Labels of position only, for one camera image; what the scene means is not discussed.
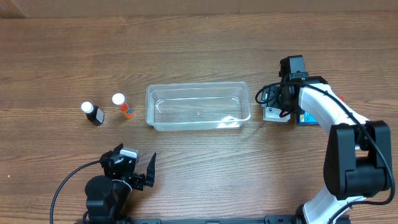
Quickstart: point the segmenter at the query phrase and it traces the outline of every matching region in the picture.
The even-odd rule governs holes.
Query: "wooden tabletop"
[[[48,223],[53,195],[80,165],[121,142],[154,152],[156,182],[135,191],[134,218],[237,218],[293,214],[324,186],[328,136],[319,126],[262,120],[254,101],[279,81],[279,60],[302,54],[352,109],[391,129],[398,174],[398,13],[292,13],[223,16],[0,20],[0,223]],[[244,81],[251,119],[241,129],[158,132],[145,121],[151,84]],[[123,118],[114,93],[135,117]],[[93,126],[80,110],[105,113]],[[81,220],[82,170],[62,189],[55,223]],[[374,200],[384,200],[388,192]],[[398,202],[360,205],[353,223],[396,223]]]

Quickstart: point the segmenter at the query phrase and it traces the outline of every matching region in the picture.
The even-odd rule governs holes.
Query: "black bottle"
[[[93,124],[99,126],[104,122],[104,113],[97,106],[90,102],[84,102],[81,104],[81,110],[86,113],[87,119]]]

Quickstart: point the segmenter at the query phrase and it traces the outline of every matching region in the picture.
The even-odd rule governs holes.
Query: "bottle cap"
[[[94,106],[93,106],[92,103],[86,101],[86,102],[81,104],[81,110],[84,113],[91,113],[94,110]]]
[[[124,95],[121,93],[117,93],[112,96],[112,102],[118,106],[124,103]]]

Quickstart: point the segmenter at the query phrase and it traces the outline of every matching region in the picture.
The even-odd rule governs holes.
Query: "bottle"
[[[123,94],[117,93],[112,96],[112,102],[115,105],[119,106],[119,109],[123,112],[124,116],[127,119],[131,119],[134,117],[132,113],[132,109],[130,109],[129,105],[126,103],[126,99]]]
[[[104,113],[92,103],[87,101],[82,103],[81,110],[86,113],[87,119],[93,124],[99,126],[104,122]]]

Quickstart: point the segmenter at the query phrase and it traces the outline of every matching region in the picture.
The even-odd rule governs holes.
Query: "white plastic container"
[[[245,82],[150,85],[146,121],[158,131],[239,128],[250,119]]]

